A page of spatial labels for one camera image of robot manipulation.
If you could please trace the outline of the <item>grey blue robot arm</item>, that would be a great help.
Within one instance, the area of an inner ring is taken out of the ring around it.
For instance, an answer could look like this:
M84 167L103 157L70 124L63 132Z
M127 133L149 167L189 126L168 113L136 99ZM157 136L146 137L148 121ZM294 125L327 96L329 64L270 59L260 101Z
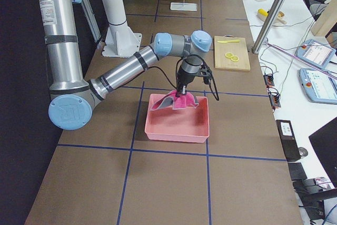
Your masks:
M141 35L133 33L128 26L123 0L102 2L112 48L126 60L100 77L86 81L82 73L73 0L39 0L52 69L53 83L49 88L52 100L48 115L53 124L64 130L82 128L109 93L131 82L166 56L179 58L176 83L174 90L155 102L152 110L197 107L197 98L186 88L197 76L205 82L212 77L204 60L212 44L211 36L200 30L191 35L157 33L152 44L140 48Z

